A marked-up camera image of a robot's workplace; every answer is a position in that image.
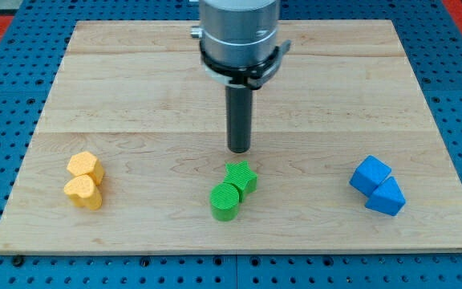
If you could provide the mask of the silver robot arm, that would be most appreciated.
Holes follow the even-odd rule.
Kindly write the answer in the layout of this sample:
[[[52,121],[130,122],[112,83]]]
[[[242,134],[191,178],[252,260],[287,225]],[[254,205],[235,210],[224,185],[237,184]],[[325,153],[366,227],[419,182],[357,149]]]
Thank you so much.
[[[270,81],[290,50],[278,43],[279,0],[200,0],[200,24],[191,29],[199,40],[201,62],[217,82],[257,90]]]

